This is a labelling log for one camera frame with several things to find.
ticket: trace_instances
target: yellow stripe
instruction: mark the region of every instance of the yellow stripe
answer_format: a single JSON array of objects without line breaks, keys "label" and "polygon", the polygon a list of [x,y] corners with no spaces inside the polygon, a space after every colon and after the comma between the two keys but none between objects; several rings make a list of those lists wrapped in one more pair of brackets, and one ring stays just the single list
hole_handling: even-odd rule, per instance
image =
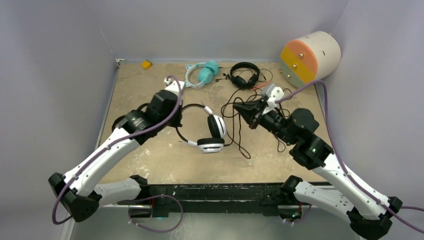
[{"label": "yellow stripe", "polygon": [[306,65],[299,60],[299,58],[288,48],[284,47],[282,49],[281,60],[287,64],[291,70],[299,77],[299,79],[304,82],[305,84],[309,83],[310,81],[314,80],[315,74],[309,70],[309,68],[306,67]]}]

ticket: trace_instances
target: cat ear headphones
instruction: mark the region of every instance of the cat ear headphones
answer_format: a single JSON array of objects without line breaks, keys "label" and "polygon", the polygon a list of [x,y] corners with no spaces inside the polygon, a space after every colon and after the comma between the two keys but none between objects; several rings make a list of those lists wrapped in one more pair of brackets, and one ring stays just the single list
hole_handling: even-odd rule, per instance
[{"label": "cat ear headphones", "polygon": [[209,115],[207,116],[207,125],[209,126],[209,131],[212,137],[201,138],[197,141],[190,141],[187,140],[187,138],[183,137],[183,135],[181,135],[180,131],[178,130],[178,127],[175,128],[176,134],[178,134],[181,140],[186,142],[188,145],[200,148],[202,150],[202,153],[204,154],[219,153],[224,148],[224,137],[227,134],[227,128],[225,126],[223,118],[213,114],[212,110],[208,106],[197,103],[185,105],[181,109],[181,112],[191,107],[201,108]]},{"label": "cat ear headphones", "polygon": [[[251,69],[254,70],[255,73],[249,78],[248,81],[246,81],[241,76],[233,75],[234,71],[236,71],[237,69]],[[232,84],[238,87],[239,89],[252,89],[258,82],[260,73],[261,70],[255,64],[243,61],[236,63],[234,66],[232,66],[231,70],[229,71],[229,79],[231,80]]]},{"label": "cat ear headphones", "polygon": [[[199,74],[197,75],[197,79],[199,83],[193,84],[190,82],[190,74],[200,67],[203,67],[202,70],[200,70]],[[193,89],[199,89],[203,87],[204,85],[210,83],[214,76],[218,74],[220,71],[220,66],[218,66],[218,63],[216,61],[208,61],[208,62],[199,62],[194,65],[186,65],[185,68],[187,69],[187,72],[185,73],[185,87],[186,88],[193,88]]]}]

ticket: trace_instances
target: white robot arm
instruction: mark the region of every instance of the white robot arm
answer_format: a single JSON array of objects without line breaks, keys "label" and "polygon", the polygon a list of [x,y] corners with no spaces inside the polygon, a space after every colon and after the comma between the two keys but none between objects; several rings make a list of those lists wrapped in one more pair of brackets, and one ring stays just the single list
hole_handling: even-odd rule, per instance
[{"label": "white robot arm", "polygon": [[133,110],[117,123],[107,140],[83,162],[65,174],[54,173],[49,179],[57,196],[53,210],[59,202],[67,209],[76,222],[90,217],[99,207],[123,200],[133,200],[146,182],[139,176],[131,176],[121,182],[98,184],[122,158],[134,151],[149,138],[165,128],[180,127],[182,81],[165,79],[166,88],[157,92],[145,111]]},{"label": "white robot arm", "polygon": [[339,216],[367,240],[380,239],[392,225],[390,218],[393,215],[386,208],[397,213],[402,201],[376,191],[347,166],[341,165],[333,149],[314,134],[319,123],[308,109],[298,108],[289,117],[284,117],[276,108],[277,95],[283,97],[281,88],[270,84],[263,90],[261,99],[235,103],[233,107],[251,129],[260,125],[287,145],[294,145],[289,151],[293,159],[323,177],[342,195],[315,187],[295,176],[290,176],[284,182],[283,194]]}]

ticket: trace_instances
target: white headphones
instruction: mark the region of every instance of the white headphones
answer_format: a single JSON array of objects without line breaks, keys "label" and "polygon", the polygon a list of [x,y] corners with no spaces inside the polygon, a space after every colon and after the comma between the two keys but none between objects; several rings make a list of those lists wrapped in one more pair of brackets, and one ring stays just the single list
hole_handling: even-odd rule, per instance
[{"label": "white headphones", "polygon": [[[200,67],[203,68],[197,75],[199,83],[193,84],[189,80],[190,74],[192,74],[195,69],[198,69]],[[204,85],[210,83],[214,76],[216,76],[220,71],[220,66],[218,66],[218,63],[216,61],[199,62],[194,65],[185,65],[185,68],[187,69],[187,72],[185,73],[185,87],[193,89],[199,89]]]},{"label": "white headphones", "polygon": [[176,133],[181,138],[181,140],[183,140],[190,146],[200,148],[202,150],[202,153],[204,154],[219,153],[224,148],[224,137],[227,134],[227,128],[225,126],[223,118],[213,114],[212,110],[208,106],[197,103],[185,105],[181,109],[181,112],[190,107],[201,108],[209,115],[207,117],[207,125],[209,126],[209,131],[212,137],[201,138],[195,142],[187,140],[185,137],[183,137],[183,135],[181,135],[180,131],[178,130],[178,127],[175,128]]}]

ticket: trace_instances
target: stone-textured surface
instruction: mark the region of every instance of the stone-textured surface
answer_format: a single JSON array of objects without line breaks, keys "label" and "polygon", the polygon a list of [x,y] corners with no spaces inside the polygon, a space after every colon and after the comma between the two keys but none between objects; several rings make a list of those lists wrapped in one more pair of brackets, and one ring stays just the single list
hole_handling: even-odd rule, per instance
[{"label": "stone-textured surface", "polygon": [[[233,64],[220,63],[220,66],[230,67]],[[278,62],[258,62],[257,66],[272,71],[273,83],[282,88],[295,89],[279,72]],[[190,80],[193,83],[197,81],[199,71],[197,69],[191,74]],[[223,73],[229,72],[230,68],[221,68],[215,78],[222,78]],[[117,117],[150,102],[153,94],[164,88],[163,80],[167,75],[175,75],[180,81],[184,81],[185,73],[185,63],[157,63],[147,70],[138,63],[122,64],[101,142],[111,134],[111,125]],[[271,78],[271,74],[266,70],[263,73],[267,80]],[[245,79],[249,79],[251,75],[250,71],[241,74]],[[220,114],[221,106],[235,90],[229,80],[213,80],[199,90],[188,88],[184,92],[183,100],[185,105],[203,102],[214,113]],[[236,93],[236,96],[246,99],[253,93],[254,91],[243,90]],[[330,142],[313,86],[285,101],[283,107],[290,111],[299,107],[311,110],[320,123],[316,134],[327,143]],[[225,123],[232,133],[232,121],[226,119]],[[235,138],[238,140],[238,119],[235,123]],[[184,111],[182,124],[181,134],[189,140],[210,138],[207,115],[200,108],[194,107]],[[101,182],[121,181],[134,174],[148,178],[151,184],[283,182],[290,175],[296,175],[309,182],[323,180],[299,166],[289,155],[290,147],[283,153],[277,152],[277,144],[277,140],[269,132],[261,127],[251,130],[242,120],[241,145],[250,152],[251,159],[244,158],[235,144],[225,147],[220,153],[202,154],[200,149],[181,142],[175,130],[167,127],[121,160]]]}]

